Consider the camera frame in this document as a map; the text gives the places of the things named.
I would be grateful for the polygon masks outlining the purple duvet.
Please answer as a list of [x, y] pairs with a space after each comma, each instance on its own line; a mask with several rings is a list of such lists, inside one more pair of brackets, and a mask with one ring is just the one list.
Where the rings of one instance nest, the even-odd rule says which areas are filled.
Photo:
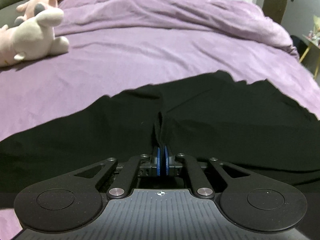
[[256, 4], [242, 0], [63, 0], [57, 35], [112, 28], [212, 31], [281, 49], [295, 59], [289, 33]]

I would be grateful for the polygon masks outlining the white plush toy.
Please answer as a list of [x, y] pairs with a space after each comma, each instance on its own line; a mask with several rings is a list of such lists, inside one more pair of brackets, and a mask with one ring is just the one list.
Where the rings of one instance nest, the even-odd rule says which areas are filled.
[[4, 25], [1, 28], [1, 67], [67, 53], [69, 40], [64, 36], [56, 37], [54, 33], [54, 27], [63, 17], [59, 8], [44, 9], [16, 27]]

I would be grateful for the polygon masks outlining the figurines on side table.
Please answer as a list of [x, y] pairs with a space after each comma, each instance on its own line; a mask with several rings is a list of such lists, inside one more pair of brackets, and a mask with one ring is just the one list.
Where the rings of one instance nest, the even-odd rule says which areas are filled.
[[307, 38], [314, 42], [319, 47], [320, 36], [320, 17], [313, 16], [313, 29], [308, 33]]

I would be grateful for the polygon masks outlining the purple bed sheet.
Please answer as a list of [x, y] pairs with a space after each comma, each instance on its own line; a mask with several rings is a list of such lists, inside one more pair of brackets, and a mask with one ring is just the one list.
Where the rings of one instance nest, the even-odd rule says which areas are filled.
[[269, 80], [319, 115], [319, 86], [285, 51], [221, 31], [116, 28], [68, 35], [67, 54], [1, 69], [1, 138], [80, 111], [102, 95], [223, 70]]

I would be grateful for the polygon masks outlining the black garment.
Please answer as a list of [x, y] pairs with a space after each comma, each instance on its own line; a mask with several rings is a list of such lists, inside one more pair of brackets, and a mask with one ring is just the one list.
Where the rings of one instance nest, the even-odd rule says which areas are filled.
[[1, 142], [1, 208], [25, 187], [109, 157], [167, 147], [319, 191], [319, 120], [267, 80], [225, 72], [102, 96]]

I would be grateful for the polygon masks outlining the yellow side table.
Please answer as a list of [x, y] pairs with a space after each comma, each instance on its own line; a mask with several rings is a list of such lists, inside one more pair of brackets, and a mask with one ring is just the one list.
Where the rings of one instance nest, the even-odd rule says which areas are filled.
[[315, 39], [313, 40], [312, 37], [303, 35], [303, 38], [305, 38], [308, 41], [308, 46], [306, 48], [306, 50], [304, 51], [303, 55], [300, 57], [299, 59], [299, 63], [302, 64], [303, 61], [305, 60], [305, 58], [307, 57], [307, 55], [312, 51], [312, 50], [317, 50], [318, 56], [317, 56], [317, 60], [316, 60], [316, 68], [313, 74], [313, 79], [316, 80], [318, 73], [319, 73], [319, 44], [318, 44], [318, 40]]

